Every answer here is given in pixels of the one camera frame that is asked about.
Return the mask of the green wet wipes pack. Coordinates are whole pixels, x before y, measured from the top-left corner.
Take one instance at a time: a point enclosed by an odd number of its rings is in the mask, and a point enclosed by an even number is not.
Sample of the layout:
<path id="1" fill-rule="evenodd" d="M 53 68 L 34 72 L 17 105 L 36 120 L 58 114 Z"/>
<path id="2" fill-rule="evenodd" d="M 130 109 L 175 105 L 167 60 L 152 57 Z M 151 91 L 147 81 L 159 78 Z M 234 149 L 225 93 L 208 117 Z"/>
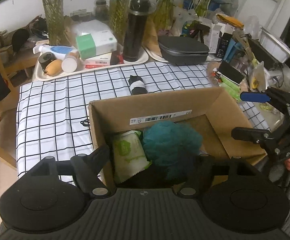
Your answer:
<path id="1" fill-rule="evenodd" d="M 132 130 L 111 138 L 116 184 L 125 182 L 152 164 L 144 153 L 140 142 L 141 135 L 140 131 Z"/>

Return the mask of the cardboard box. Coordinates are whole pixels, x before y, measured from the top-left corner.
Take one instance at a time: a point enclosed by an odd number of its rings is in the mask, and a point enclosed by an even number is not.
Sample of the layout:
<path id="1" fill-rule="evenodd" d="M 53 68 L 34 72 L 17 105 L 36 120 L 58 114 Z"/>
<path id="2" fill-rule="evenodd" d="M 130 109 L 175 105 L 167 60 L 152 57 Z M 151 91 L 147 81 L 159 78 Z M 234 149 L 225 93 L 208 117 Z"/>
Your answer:
<path id="1" fill-rule="evenodd" d="M 94 148 L 109 145 L 113 135 L 144 131 L 158 122 L 186 124 L 202 135 L 202 149 L 217 161 L 242 157 L 256 165 L 265 150 L 234 140 L 235 127 L 250 128 L 248 117 L 222 88 L 175 90 L 97 100 L 89 103 Z"/>

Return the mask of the checkered white tablecloth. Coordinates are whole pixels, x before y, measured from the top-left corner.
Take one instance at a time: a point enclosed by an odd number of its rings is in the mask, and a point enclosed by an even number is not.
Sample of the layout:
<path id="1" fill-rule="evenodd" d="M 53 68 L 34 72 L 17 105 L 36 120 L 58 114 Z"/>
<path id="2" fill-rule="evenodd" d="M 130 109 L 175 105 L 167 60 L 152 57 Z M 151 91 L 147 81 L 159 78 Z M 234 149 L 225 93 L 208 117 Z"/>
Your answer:
<path id="1" fill-rule="evenodd" d="M 16 116 L 18 176 L 25 175 L 46 157 L 64 161 L 92 153 L 95 148 L 89 103 L 131 96 L 128 83 L 131 75 L 143 79 L 148 93 L 221 88 L 212 86 L 204 64 L 173 66 L 161 62 L 96 70 L 23 85 Z M 268 129 L 266 120 L 253 103 L 237 104 L 248 117 L 251 128 Z"/>

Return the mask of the dark grey zipper case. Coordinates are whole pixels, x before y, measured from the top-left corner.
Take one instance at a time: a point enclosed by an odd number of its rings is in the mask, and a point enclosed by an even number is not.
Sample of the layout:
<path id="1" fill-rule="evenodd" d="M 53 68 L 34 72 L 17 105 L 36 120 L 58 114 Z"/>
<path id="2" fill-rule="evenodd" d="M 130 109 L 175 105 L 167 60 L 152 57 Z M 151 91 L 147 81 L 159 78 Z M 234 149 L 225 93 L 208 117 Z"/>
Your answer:
<path id="1" fill-rule="evenodd" d="M 158 44 L 162 57 L 177 65 L 201 64 L 210 52 L 208 46 L 190 37 L 159 36 Z"/>

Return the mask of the black white rolled sock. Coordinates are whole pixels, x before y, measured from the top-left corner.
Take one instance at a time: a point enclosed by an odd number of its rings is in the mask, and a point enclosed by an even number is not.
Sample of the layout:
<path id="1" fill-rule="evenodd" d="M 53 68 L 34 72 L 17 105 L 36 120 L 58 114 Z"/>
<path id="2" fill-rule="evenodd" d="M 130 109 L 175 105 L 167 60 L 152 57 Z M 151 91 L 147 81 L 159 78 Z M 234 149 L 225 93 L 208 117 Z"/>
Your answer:
<path id="1" fill-rule="evenodd" d="M 132 95 L 147 94 L 148 91 L 140 76 L 131 75 L 128 79 L 130 91 Z"/>

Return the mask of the red flat packet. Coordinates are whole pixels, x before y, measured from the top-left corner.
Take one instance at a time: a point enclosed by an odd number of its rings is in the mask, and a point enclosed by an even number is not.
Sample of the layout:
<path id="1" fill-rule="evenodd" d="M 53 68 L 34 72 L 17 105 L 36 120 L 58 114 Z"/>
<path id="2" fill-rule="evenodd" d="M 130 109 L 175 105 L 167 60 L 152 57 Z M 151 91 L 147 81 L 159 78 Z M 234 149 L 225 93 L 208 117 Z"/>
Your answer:
<path id="1" fill-rule="evenodd" d="M 108 66 L 103 66 L 103 65 L 93 65 L 93 64 L 86 64 L 84 65 L 86 69 L 98 69 L 98 68 L 104 68 Z"/>

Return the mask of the cream plastic tray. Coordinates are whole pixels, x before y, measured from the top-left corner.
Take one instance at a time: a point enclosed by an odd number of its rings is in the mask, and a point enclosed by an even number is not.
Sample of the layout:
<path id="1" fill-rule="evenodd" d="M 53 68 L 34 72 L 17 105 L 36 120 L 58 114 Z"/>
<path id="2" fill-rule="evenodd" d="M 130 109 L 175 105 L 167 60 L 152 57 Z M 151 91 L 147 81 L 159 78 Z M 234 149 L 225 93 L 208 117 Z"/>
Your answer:
<path id="1" fill-rule="evenodd" d="M 122 64 L 114 64 L 114 65 L 109 65 L 109 66 L 102 66 L 102 65 L 94 65 L 94 64 L 81 64 L 78 66 L 78 68 L 72 72 L 72 73 L 67 73 L 64 71 L 59 72 L 56 76 L 49 76 L 45 75 L 42 71 L 42 68 L 38 62 L 36 62 L 35 65 L 35 70 L 33 74 L 33 81 L 51 81 L 63 77 L 68 77 L 76 74 L 82 74 L 82 73 L 87 73 L 87 72 L 93 72 L 95 70 L 103 70 L 103 69 L 110 69 L 110 68 L 116 68 L 116 67 L 126 67 L 126 66 L 132 66 L 137 65 L 137 64 L 144 64 L 148 61 L 149 55 L 145 51 L 144 48 L 141 48 L 140 50 L 140 58 L 136 62 L 127 62 L 124 61 Z"/>

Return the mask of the tan egg-shaped pouch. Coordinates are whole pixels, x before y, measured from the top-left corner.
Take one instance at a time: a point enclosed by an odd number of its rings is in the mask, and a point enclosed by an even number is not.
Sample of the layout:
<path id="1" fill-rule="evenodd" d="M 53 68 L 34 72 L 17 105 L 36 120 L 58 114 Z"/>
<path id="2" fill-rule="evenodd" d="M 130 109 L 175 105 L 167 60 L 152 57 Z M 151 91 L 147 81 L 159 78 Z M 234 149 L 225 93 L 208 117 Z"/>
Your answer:
<path id="1" fill-rule="evenodd" d="M 56 59 L 54 61 L 52 61 L 51 63 L 49 63 L 46 66 L 46 69 L 44 71 L 44 73 L 48 76 L 56 76 L 59 73 L 62 72 L 62 67 L 61 67 L 62 61 L 59 59 Z"/>

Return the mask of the white cap orange bottle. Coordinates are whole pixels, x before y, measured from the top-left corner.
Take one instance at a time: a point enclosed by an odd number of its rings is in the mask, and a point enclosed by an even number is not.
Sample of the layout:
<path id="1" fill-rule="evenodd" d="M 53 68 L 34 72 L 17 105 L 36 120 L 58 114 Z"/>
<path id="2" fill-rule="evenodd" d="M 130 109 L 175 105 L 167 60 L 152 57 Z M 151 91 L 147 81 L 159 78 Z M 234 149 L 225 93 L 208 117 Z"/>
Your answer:
<path id="1" fill-rule="evenodd" d="M 61 68 L 65 73 L 75 72 L 79 65 L 79 55 L 68 53 L 61 63 Z"/>

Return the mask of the white pink barcode box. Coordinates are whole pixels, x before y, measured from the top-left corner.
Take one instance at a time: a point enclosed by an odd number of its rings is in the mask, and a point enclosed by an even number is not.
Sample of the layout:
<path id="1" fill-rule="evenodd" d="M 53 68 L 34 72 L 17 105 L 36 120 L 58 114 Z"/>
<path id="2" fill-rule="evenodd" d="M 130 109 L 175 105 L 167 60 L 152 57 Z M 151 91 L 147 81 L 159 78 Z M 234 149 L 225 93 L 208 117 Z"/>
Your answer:
<path id="1" fill-rule="evenodd" d="M 89 59 L 81 59 L 82 64 L 93 64 L 109 66 L 111 61 L 112 53 L 102 54 Z"/>

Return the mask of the black round container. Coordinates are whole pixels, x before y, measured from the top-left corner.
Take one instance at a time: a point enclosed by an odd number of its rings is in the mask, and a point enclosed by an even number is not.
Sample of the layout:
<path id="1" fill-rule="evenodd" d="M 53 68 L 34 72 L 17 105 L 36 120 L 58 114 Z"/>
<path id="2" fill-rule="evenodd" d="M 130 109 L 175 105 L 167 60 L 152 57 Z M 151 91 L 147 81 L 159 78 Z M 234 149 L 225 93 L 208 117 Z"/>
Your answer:
<path id="1" fill-rule="evenodd" d="M 40 57 L 38 58 L 38 62 L 42 68 L 42 70 L 45 72 L 46 67 L 48 66 L 48 64 L 50 64 L 52 61 L 56 60 L 56 57 L 53 53 L 51 52 L 46 52 L 43 53 L 42 55 L 40 55 Z"/>

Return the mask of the white spray bottle blue label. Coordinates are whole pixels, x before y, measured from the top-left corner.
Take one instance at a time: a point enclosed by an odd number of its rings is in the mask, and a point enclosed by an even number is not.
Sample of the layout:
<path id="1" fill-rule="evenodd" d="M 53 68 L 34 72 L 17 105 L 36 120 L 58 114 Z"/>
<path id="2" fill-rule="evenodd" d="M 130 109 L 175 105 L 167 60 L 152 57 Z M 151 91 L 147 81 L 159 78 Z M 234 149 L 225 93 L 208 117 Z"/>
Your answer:
<path id="1" fill-rule="evenodd" d="M 37 53 L 52 53 L 56 59 L 64 60 L 66 55 L 69 53 L 77 53 L 78 51 L 73 47 L 68 46 L 50 46 L 50 45 L 39 45 L 33 48 L 33 54 Z"/>

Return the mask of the black thermos bottle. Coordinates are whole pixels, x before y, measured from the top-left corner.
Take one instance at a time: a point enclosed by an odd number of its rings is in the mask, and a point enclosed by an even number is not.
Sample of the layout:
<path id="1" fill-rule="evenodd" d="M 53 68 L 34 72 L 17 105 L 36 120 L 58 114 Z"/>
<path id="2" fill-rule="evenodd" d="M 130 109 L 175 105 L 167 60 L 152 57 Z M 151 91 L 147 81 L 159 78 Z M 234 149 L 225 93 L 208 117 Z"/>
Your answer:
<path id="1" fill-rule="evenodd" d="M 142 46 L 142 39 L 151 8 L 149 0 L 131 0 L 127 17 L 127 29 L 123 45 L 123 59 L 136 62 Z"/>

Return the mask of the green white tissue box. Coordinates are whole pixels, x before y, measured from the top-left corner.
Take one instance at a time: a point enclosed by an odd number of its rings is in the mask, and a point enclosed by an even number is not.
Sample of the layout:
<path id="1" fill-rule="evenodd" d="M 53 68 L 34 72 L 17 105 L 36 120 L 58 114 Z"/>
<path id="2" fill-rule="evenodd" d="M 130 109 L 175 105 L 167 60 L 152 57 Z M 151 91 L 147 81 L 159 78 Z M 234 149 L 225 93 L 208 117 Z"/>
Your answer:
<path id="1" fill-rule="evenodd" d="M 76 23 L 71 32 L 82 60 L 117 50 L 117 39 L 109 26 L 99 20 Z"/>

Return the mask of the middle glass vase bamboo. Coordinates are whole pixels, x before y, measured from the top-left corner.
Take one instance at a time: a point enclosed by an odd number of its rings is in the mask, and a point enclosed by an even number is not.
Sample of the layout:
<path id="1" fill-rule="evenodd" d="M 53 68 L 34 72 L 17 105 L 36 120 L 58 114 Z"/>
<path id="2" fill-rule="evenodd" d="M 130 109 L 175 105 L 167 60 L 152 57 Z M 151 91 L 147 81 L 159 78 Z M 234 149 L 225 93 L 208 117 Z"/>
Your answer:
<path id="1" fill-rule="evenodd" d="M 127 25 L 130 0 L 109 0 L 109 27 L 122 46 Z"/>

